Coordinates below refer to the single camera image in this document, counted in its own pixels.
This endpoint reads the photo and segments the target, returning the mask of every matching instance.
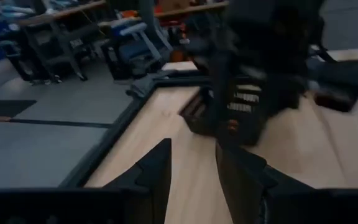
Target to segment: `black frame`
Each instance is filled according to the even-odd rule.
[[[113,145],[125,132],[132,120],[138,115],[154,91],[158,88],[177,86],[210,86],[211,79],[208,76],[194,76],[186,78],[171,78],[168,80],[154,80],[145,97],[134,99],[121,113],[112,127],[104,134],[100,142],[88,151],[81,161],[74,167],[69,175],[60,183],[59,187],[83,187],[99,167],[103,159],[112,149]]]

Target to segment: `table leg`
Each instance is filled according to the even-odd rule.
[[[54,82],[62,82],[58,78],[57,75],[53,74],[52,70],[49,67],[49,64],[47,62],[47,58],[44,56],[43,52],[41,51],[37,39],[34,37],[34,35],[31,35],[26,27],[23,28],[25,35],[27,36],[27,39],[29,40],[29,45],[33,48],[35,53],[37,54],[38,58],[41,61],[42,66],[46,69],[48,72],[48,75],[50,76],[50,79]]]
[[[86,77],[84,74],[82,74],[80,67],[77,64],[77,61],[75,60],[74,53],[71,51],[71,49],[69,47],[70,41],[65,41],[63,39],[64,34],[62,34],[62,31],[60,30],[59,25],[55,21],[52,21],[50,23],[50,26],[52,27],[53,33],[56,35],[56,37],[59,41],[60,47],[62,48],[65,56],[68,58],[68,61],[71,65],[71,67],[74,69],[75,74],[82,81],[88,80],[88,77]]]

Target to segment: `cardboard box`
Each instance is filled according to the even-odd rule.
[[[190,0],[160,0],[163,12],[169,12],[178,9],[186,9],[190,6]]]

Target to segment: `black mat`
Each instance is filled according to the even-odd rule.
[[[0,116],[13,118],[36,102],[36,100],[0,100]]]

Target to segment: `wooden platform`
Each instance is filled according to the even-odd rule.
[[[86,186],[107,184],[163,138],[172,138],[166,223],[232,223],[218,179],[215,140],[190,132],[178,115],[198,90],[156,90]],[[260,144],[250,150],[312,187],[358,187],[358,104],[352,114],[341,114],[302,98],[299,110],[271,119]]]

